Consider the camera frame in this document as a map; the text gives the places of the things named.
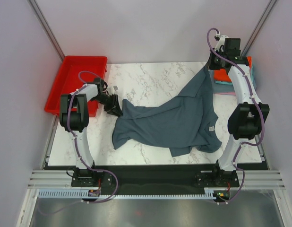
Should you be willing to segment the dark blue-grey t-shirt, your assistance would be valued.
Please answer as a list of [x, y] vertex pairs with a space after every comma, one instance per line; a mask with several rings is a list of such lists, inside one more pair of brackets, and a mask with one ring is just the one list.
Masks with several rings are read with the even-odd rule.
[[213, 153], [221, 146], [215, 132], [218, 116], [213, 105], [213, 86], [203, 67], [178, 93], [158, 107], [134, 106], [122, 101], [122, 117], [112, 133], [114, 149], [128, 140], [168, 148], [171, 156], [186, 155], [193, 148]]

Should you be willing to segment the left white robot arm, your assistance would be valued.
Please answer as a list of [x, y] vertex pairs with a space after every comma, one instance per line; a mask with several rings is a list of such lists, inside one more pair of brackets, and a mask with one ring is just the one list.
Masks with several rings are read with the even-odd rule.
[[98, 173], [91, 170], [94, 159], [90, 153], [87, 140], [89, 124], [88, 102], [97, 101], [104, 106], [107, 114], [121, 117], [123, 115], [116, 94], [110, 95], [107, 83], [102, 78], [95, 78], [91, 83], [84, 83], [73, 93], [60, 96], [60, 125], [69, 134], [76, 156], [76, 168], [88, 169], [82, 175], [82, 181], [88, 186], [98, 182]]

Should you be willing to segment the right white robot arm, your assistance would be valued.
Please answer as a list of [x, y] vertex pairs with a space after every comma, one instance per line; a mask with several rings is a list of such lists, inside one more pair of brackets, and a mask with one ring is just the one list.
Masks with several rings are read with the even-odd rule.
[[221, 170], [211, 174], [212, 183], [222, 186], [228, 181], [226, 171], [237, 170], [237, 162], [244, 147], [261, 144], [270, 108], [262, 103], [255, 91], [248, 58], [241, 56], [240, 39], [216, 34], [215, 40], [216, 46], [210, 47], [208, 67], [211, 70], [226, 71], [237, 99], [237, 107], [228, 119], [230, 136], [224, 153], [218, 160]]

